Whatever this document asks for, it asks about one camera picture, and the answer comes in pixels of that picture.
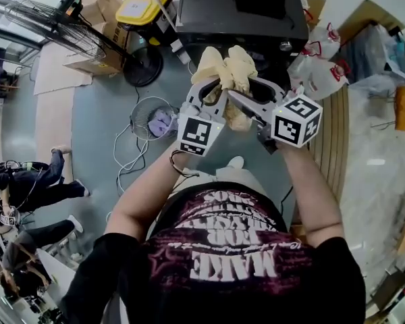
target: white shoe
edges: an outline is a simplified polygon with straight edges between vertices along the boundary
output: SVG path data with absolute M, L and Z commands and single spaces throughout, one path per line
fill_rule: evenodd
M 230 162 L 228 162 L 227 167 L 234 169 L 242 169 L 244 166 L 244 158 L 241 156 L 235 156 Z
M 71 151 L 72 151 L 72 149 L 71 149 L 70 147 L 68 147 L 67 145 L 57 145 L 57 146 L 54 146 L 54 147 L 51 149 L 51 152 L 53 152 L 54 150 L 60 150 L 63 155 L 65 155 L 65 154 L 70 154 Z
M 79 183 L 80 183 L 80 185 L 81 185 L 82 187 L 84 187 L 84 197 L 88 197 L 88 196 L 90 196 L 90 191 L 87 189 L 87 187 L 86 187 L 86 186 L 84 186 L 84 185 L 82 184 L 81 180 L 79 180 L 79 179 L 75 179 L 75 181 L 79 182 Z
M 73 215 L 69 215 L 69 217 L 68 217 L 67 219 L 68 219 L 69 221 L 71 221 L 71 222 L 74 224 L 75 230 L 76 230 L 78 233 L 83 233 L 83 232 L 84 232 L 84 229 L 82 228 L 81 223 L 78 222 L 78 221 L 76 220 L 76 218 L 75 218 Z

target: beige cloth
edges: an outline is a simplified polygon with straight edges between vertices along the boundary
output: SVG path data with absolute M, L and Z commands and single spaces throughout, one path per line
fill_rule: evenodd
M 202 54 L 198 69 L 191 78 L 193 84 L 210 76 L 219 76 L 221 82 L 205 98 L 205 103 L 212 103 L 225 89 L 235 89 L 252 96 L 248 77 L 258 76 L 254 61 L 250 55 L 239 46 L 228 50 L 225 60 L 221 53 L 213 47 L 207 47 Z M 252 120 L 243 114 L 233 103 L 227 102 L 223 114 L 227 125 L 234 131 L 249 131 Z

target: beige mat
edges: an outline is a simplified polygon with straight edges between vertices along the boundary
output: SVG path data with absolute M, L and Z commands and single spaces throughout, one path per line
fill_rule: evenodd
M 72 108 L 75 88 L 65 88 L 38 96 L 36 109 L 36 160 L 50 163 L 51 148 L 58 145 L 71 146 Z M 72 159 L 64 155 L 65 183 L 72 182 Z
M 92 84 L 92 76 L 65 67 L 66 57 L 73 52 L 68 49 L 49 43 L 40 52 L 34 95 L 43 94 L 63 88 Z

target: gray floor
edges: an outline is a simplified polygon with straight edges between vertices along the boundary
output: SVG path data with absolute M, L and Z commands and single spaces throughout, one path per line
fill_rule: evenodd
M 173 55 L 164 53 L 165 66 L 152 84 L 138 89 L 141 98 L 158 96 L 179 107 L 190 88 L 190 74 Z M 10 97 L 3 108 L 3 158 L 33 159 L 35 156 L 34 123 L 36 100 L 34 83 L 28 76 L 20 80 L 20 89 Z M 119 166 L 113 160 L 115 135 L 129 123 L 129 115 L 136 103 L 136 90 L 120 74 L 109 78 L 94 78 L 90 86 L 77 88 L 72 117 L 72 163 L 74 177 L 82 180 L 92 192 L 90 198 L 65 200 L 52 207 L 36 211 L 36 226 L 51 224 L 73 213 L 86 230 L 83 245 L 90 248 L 93 240 L 105 229 L 105 218 L 119 196 L 115 179 Z M 193 161 L 203 171 L 214 171 L 225 166 L 234 156 L 242 155 L 246 167 L 263 184 L 273 202 L 280 208 L 280 200 L 290 189 L 291 183 L 279 153 L 270 155 L 257 142 L 255 131 L 232 132 L 225 128 L 220 140 L 204 159 Z M 158 140 L 149 144 L 147 164 L 151 164 L 172 142 Z M 136 137 L 127 131 L 117 144 L 117 158 L 129 162 L 138 155 Z M 125 188 L 138 177 L 138 173 L 122 177 Z M 287 224 L 292 219 L 294 193 L 284 203 Z

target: paper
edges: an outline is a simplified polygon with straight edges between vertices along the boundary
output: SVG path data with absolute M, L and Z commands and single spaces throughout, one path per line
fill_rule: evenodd
M 140 18 L 149 6 L 149 2 L 145 0 L 131 0 L 121 11 L 123 17 Z

